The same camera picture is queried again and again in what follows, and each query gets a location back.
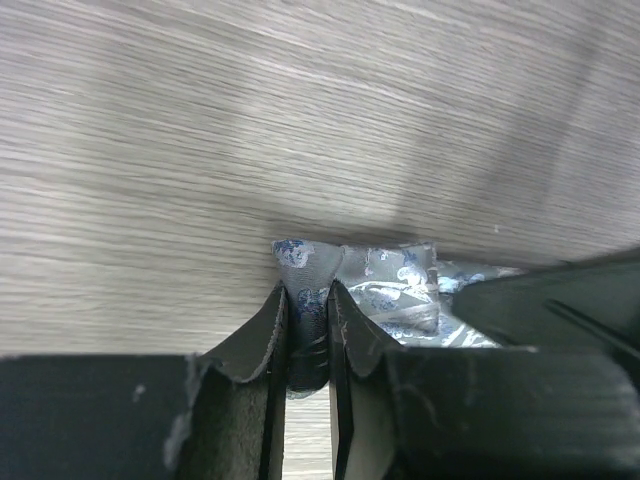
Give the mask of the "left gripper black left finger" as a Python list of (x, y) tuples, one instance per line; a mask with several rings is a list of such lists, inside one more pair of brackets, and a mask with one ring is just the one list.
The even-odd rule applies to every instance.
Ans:
[(287, 295), (203, 355), (1, 360), (5, 479), (278, 479)]

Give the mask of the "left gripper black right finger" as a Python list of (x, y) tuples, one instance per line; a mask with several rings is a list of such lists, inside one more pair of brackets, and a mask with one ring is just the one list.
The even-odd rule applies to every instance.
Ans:
[(331, 287), (338, 479), (635, 479), (639, 395), (600, 352), (408, 348)]

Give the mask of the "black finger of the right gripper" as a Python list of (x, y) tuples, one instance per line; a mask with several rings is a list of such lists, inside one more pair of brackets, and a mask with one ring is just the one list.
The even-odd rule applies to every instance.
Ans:
[(639, 358), (639, 251), (474, 283), (452, 313), (504, 346), (584, 347)]

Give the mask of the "grey floral tie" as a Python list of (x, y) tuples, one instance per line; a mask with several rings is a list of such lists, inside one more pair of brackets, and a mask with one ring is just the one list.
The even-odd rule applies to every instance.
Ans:
[(288, 395), (294, 399), (328, 381), (328, 297), (334, 283), (344, 285), (362, 313), (402, 345), (492, 348), (496, 341), (452, 314), (452, 297), (470, 284), (521, 272), (440, 260), (432, 243), (383, 248), (283, 239), (273, 242), (272, 253), (288, 295)]

